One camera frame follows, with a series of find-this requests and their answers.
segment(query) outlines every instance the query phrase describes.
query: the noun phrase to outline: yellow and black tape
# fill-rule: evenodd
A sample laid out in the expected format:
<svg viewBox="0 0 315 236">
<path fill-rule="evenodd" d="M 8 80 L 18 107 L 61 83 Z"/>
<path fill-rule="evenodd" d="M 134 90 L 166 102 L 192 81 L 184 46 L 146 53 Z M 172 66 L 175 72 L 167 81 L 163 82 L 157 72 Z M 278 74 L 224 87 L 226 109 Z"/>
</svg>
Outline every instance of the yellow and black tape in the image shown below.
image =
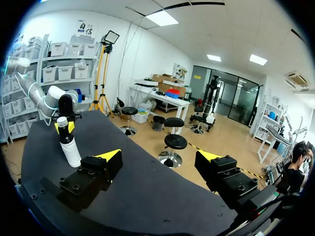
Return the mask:
<svg viewBox="0 0 315 236">
<path fill-rule="evenodd" d="M 194 149 L 197 149 L 197 150 L 201 150 L 201 151 L 202 151 L 202 149 L 198 148 L 198 147 L 195 146 L 194 144 L 191 144 L 191 143 L 189 143 L 189 142 L 188 142 L 188 144 L 189 144 L 190 146 L 192 146 Z M 256 178 L 266 179 L 264 176 L 256 175 L 256 174 L 254 174 L 254 173 L 252 173 L 252 172 L 250 172 L 250 171 L 247 171 L 247 170 L 245 170 L 245 169 L 243 169 L 243 168 L 241 168 L 241 167 L 240 167 L 240 169 L 241 169 L 242 171 L 244 171 L 244 172 L 250 174 L 250 175 L 255 176 Z"/>
</svg>

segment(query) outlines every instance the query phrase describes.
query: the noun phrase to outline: air conditioner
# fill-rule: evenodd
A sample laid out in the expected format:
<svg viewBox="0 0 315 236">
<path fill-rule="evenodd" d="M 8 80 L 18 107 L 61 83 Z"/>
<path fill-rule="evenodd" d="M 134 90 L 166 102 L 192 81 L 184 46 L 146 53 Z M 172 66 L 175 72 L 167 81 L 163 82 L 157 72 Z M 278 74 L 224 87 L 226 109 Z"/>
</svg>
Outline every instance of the air conditioner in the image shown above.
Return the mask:
<svg viewBox="0 0 315 236">
<path fill-rule="evenodd" d="M 306 87 L 309 85 L 305 77 L 297 70 L 294 70 L 291 73 L 286 74 L 285 76 L 288 78 L 286 82 L 293 86 L 294 88 L 297 86 Z"/>
</svg>

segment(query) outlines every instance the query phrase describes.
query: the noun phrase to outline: yellow tripod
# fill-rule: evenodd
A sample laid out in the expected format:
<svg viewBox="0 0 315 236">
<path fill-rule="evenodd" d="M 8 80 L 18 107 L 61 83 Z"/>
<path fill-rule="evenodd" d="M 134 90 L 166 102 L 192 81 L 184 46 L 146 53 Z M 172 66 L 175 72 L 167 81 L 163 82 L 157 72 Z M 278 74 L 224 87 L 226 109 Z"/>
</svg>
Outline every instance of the yellow tripod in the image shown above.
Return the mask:
<svg viewBox="0 0 315 236">
<path fill-rule="evenodd" d="M 102 46 L 102 51 L 101 51 L 101 55 L 100 55 L 100 59 L 99 59 L 99 66 L 98 66 L 97 74 L 96 74 L 96 83 L 94 85 L 95 86 L 94 101 L 93 101 L 93 104 L 90 106 L 89 111 L 91 111 L 94 108 L 95 110 L 100 110 L 103 114 L 105 114 L 104 109 L 103 109 L 104 99 L 105 99 L 107 107 L 109 109 L 109 112 L 110 112 L 112 118 L 114 118 L 114 114 L 113 114 L 112 110 L 110 109 L 109 103 L 108 103 L 106 95 L 104 93 L 105 92 L 105 80 L 106 80 L 107 67 L 108 67 L 108 59 L 109 59 L 109 54 L 112 51 L 112 45 L 111 44 L 106 44 L 106 45 L 107 45 L 107 47 L 105 45 Z M 104 75 L 103 75 L 103 84 L 101 84 L 102 93 L 99 95 L 99 98 L 97 99 L 99 71 L 100 71 L 100 65 L 102 63 L 104 53 L 107 53 L 107 55 L 106 55 L 105 69 L 104 69 Z"/>
</svg>

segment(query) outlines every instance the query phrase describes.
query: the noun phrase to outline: black hair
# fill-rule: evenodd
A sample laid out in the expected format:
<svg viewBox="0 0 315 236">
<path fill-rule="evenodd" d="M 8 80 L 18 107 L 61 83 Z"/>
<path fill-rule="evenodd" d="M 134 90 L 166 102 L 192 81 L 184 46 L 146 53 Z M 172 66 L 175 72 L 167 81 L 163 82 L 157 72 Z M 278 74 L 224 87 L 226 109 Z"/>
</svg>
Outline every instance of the black hair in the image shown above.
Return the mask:
<svg viewBox="0 0 315 236">
<path fill-rule="evenodd" d="M 292 152 L 292 162 L 296 163 L 299 157 L 302 155 L 304 157 L 308 152 L 308 147 L 306 146 L 305 142 L 299 142 L 295 145 L 293 152 Z"/>
</svg>

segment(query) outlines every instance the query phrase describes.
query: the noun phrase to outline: bar stool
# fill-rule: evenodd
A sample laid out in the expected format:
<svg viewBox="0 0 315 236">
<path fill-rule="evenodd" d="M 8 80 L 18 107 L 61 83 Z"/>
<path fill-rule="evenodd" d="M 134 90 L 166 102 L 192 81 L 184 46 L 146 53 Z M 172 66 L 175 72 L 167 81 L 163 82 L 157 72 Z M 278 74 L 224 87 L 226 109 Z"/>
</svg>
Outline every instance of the bar stool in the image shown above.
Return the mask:
<svg viewBox="0 0 315 236">
<path fill-rule="evenodd" d="M 195 107 L 194 111 L 195 111 L 195 119 L 196 119 L 196 121 L 198 121 L 198 124 L 194 125 L 190 129 L 195 134 L 203 134 L 203 131 L 200 128 L 200 125 L 201 125 L 200 121 L 203 119 L 203 117 L 197 115 L 199 112 L 203 112 L 203 108 L 202 107 Z"/>
<path fill-rule="evenodd" d="M 130 126 L 130 119 L 132 115 L 135 115 L 138 113 L 138 109 L 134 107 L 125 107 L 124 102 L 120 100 L 119 98 L 117 98 L 117 103 L 119 105 L 121 114 L 128 116 L 127 126 L 120 127 L 120 130 L 123 131 L 127 136 L 135 135 L 137 133 L 137 129 Z"/>
<path fill-rule="evenodd" d="M 183 127 L 184 121 L 180 118 L 167 118 L 164 122 L 165 127 Z M 163 151 L 159 154 L 158 160 L 160 163 L 166 165 L 169 168 L 177 168 L 182 164 L 182 158 L 175 150 L 181 150 L 186 148 L 187 140 L 177 134 L 168 133 L 165 137 L 164 142 L 166 144 L 165 148 L 170 147 L 171 151 Z"/>
</svg>

